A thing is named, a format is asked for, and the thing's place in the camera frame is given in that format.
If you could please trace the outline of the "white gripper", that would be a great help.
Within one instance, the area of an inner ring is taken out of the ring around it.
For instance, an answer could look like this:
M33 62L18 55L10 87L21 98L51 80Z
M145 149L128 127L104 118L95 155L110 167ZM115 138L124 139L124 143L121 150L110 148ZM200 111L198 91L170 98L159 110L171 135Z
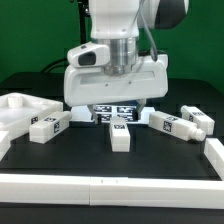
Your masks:
M154 62L150 56L140 57L132 71L123 75L107 75L102 67L66 69L64 100L70 107L87 105L95 124L98 115L93 104L138 100L132 112L134 121L141 119L145 99L163 97L168 91L168 56L160 54Z

